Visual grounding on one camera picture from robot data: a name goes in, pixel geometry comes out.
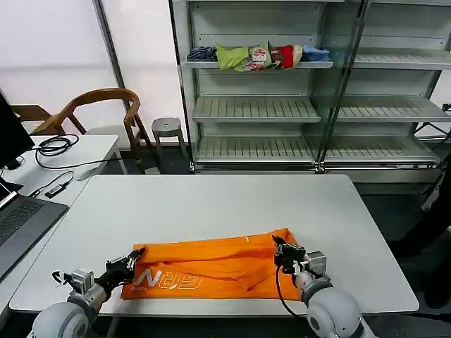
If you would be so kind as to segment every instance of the laptop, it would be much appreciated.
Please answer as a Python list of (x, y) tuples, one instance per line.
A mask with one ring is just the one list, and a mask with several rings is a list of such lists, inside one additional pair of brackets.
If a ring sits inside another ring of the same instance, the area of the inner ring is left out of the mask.
[(0, 280), (67, 209), (21, 196), (0, 178)]

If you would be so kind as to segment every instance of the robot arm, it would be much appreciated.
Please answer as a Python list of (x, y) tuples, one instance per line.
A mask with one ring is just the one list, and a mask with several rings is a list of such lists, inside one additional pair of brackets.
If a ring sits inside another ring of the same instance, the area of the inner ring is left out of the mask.
[(92, 271), (83, 269), (71, 274), (54, 272), (54, 279), (60, 284), (69, 284), (73, 291), (67, 302), (56, 303), (36, 317), (28, 337), (83, 338), (113, 289), (132, 281), (136, 261), (143, 253), (144, 249), (134, 250), (128, 256), (106, 262), (106, 272), (96, 279)]
[[(292, 281), (307, 306), (307, 321), (320, 338), (376, 338), (366, 323), (355, 299), (343, 290), (333, 287), (326, 275), (326, 256), (273, 236), (276, 243), (274, 262), (278, 271), (291, 274)], [(289, 312), (293, 313), (281, 297)]]

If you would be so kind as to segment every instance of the shelf rack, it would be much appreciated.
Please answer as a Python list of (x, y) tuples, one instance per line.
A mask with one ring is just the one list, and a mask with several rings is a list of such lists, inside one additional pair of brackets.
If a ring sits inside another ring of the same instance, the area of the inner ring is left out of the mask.
[[(173, 24), (195, 170), (388, 169), (396, 182), (394, 170), (440, 163), (412, 131), (451, 123), (429, 100), (451, 70), (451, 0), (186, 1), (173, 0)], [(198, 46), (265, 41), (323, 46), (332, 61), (239, 73), (187, 60)]]
[(360, 48), (354, 68), (451, 70), (451, 53), (433, 49)]
[(451, 115), (424, 97), (346, 96), (338, 122), (451, 122)]
[[(214, 61), (185, 61), (185, 65), (191, 69), (219, 69), (219, 64)], [(332, 67), (332, 61), (299, 62), (296, 65), (296, 69), (329, 69)]]
[(318, 123), (307, 98), (295, 96), (201, 96), (193, 121), (217, 123)]
[[(319, 138), (308, 139), (315, 149)], [(414, 137), (340, 137), (330, 140), (325, 165), (435, 165), (440, 159)]]
[(311, 163), (312, 157), (301, 137), (202, 137), (196, 161)]

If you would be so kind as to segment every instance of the computer monitor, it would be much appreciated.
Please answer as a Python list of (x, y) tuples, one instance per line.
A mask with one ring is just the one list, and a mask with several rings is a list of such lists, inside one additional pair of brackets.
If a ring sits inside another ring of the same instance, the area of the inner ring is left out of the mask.
[(35, 143), (0, 94), (0, 168), (4, 167)]

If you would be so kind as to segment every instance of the metal shelf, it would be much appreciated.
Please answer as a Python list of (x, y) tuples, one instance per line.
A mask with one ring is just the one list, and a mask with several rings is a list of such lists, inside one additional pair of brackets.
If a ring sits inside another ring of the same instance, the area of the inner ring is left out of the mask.
[(192, 120), (217, 123), (318, 123), (308, 98), (295, 96), (200, 96)]
[(203, 137), (196, 162), (311, 163), (311, 155), (301, 137)]
[[(320, 138), (308, 139), (316, 147)], [(440, 159), (413, 137), (332, 137), (326, 164), (437, 164)]]
[(346, 96), (337, 121), (451, 122), (451, 115), (424, 97)]
[(354, 68), (451, 70), (451, 53), (433, 49), (360, 48)]
[(372, 4), (451, 6), (451, 0), (372, 0)]
[[(190, 67), (192, 69), (219, 69), (219, 64), (213, 61), (185, 61), (183, 65), (186, 65), (187, 67)], [(329, 69), (332, 67), (332, 61), (299, 62), (296, 65), (296, 69)], [(290, 71), (290, 69), (280, 69), (277, 71)]]
[(273, 2), (345, 2), (346, 0), (187, 0), (187, 1), (234, 1), (234, 2), (246, 2), (246, 1), (273, 1)]

